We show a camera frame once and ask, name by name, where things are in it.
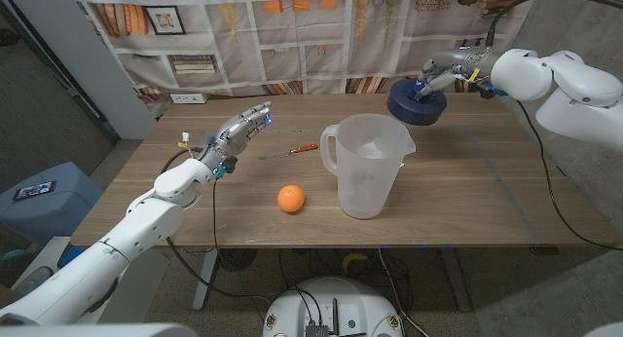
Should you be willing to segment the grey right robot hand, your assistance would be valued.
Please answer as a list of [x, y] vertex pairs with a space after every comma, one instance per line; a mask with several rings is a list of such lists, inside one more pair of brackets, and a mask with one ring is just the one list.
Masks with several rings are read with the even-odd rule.
[[433, 55], [421, 68], [415, 100], [441, 92], [455, 80], [474, 82], [490, 77], [501, 55], [491, 48], [456, 49]]

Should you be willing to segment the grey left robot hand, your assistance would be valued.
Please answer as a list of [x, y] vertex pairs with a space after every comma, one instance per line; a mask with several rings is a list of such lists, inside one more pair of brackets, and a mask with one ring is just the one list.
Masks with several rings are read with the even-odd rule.
[[266, 101], [250, 107], [243, 113], [226, 121], [199, 156], [214, 177], [225, 173], [224, 164], [240, 154], [247, 143], [272, 122], [270, 111], [273, 103]]

